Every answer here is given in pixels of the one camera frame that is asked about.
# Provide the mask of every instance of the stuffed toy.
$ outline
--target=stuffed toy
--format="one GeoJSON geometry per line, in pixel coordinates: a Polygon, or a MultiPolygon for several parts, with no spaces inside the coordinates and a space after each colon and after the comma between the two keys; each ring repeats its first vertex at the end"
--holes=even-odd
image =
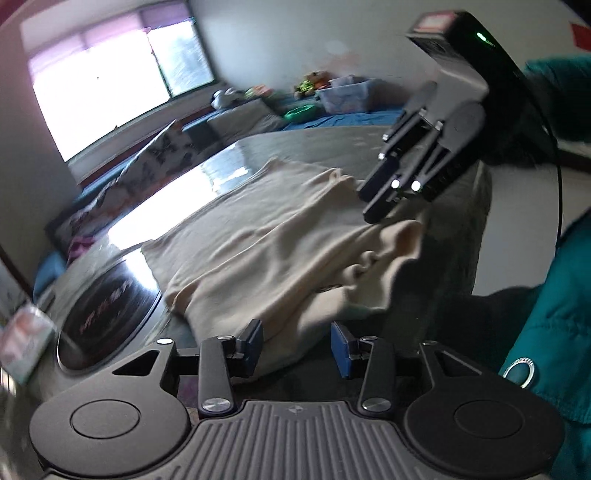
{"type": "Polygon", "coordinates": [[[294,97],[300,100],[304,97],[313,96],[317,90],[329,88],[330,76],[328,72],[311,72],[304,77],[304,81],[294,86],[294,97]]]}
{"type": "Polygon", "coordinates": [[[244,100],[244,94],[237,92],[233,88],[229,88],[225,92],[223,90],[218,90],[213,94],[212,107],[216,110],[223,110],[235,103],[241,102],[242,100],[244,100]]]}

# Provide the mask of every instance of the beige cloth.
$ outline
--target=beige cloth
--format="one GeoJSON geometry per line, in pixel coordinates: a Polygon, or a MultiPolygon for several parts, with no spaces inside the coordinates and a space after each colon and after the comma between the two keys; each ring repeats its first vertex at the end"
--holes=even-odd
{"type": "Polygon", "coordinates": [[[420,222],[368,225],[363,207],[341,170],[273,158],[142,251],[198,340],[262,320],[264,375],[300,359],[330,322],[386,309],[394,275],[418,258],[420,222]]]}

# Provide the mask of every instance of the green bowl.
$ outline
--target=green bowl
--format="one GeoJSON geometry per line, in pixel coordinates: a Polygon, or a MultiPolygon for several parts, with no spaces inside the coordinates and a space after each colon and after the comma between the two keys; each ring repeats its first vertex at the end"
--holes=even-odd
{"type": "Polygon", "coordinates": [[[292,124],[305,124],[316,118],[317,111],[316,105],[303,105],[287,112],[284,118],[292,124]]]}

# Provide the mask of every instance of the metal snap button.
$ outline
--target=metal snap button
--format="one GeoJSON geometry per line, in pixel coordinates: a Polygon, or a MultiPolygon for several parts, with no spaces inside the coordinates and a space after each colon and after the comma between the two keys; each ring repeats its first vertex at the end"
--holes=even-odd
{"type": "Polygon", "coordinates": [[[515,360],[503,377],[519,385],[521,388],[527,388],[531,385],[535,375],[535,364],[531,358],[523,357],[515,360]]]}

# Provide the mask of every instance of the ribbed rubber pad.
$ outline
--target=ribbed rubber pad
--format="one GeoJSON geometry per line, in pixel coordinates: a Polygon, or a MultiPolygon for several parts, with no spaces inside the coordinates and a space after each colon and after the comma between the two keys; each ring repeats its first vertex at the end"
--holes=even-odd
{"type": "Polygon", "coordinates": [[[354,415],[344,402],[263,401],[247,402],[228,419],[201,422],[178,455],[135,478],[456,480],[423,465],[390,423],[354,415]]]}

